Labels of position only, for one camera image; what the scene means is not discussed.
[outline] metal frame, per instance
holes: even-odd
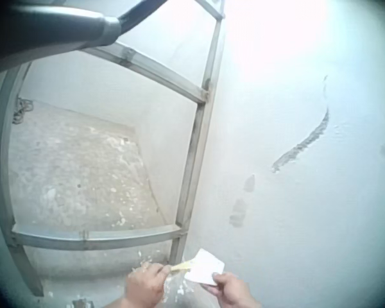
[[[29,64],[23,64],[7,72],[0,91],[0,227],[15,265],[34,295],[43,296],[43,288],[23,246],[55,250],[108,250],[172,239],[169,262],[175,264],[181,261],[209,132],[224,43],[225,0],[221,0],[220,11],[206,0],[196,0],[196,2],[217,20],[201,87],[123,44],[115,43],[107,47],[83,50],[131,69],[197,103],[175,225],[117,232],[88,230],[54,232],[16,224],[8,185],[8,147],[14,111],[12,102],[17,99]]]

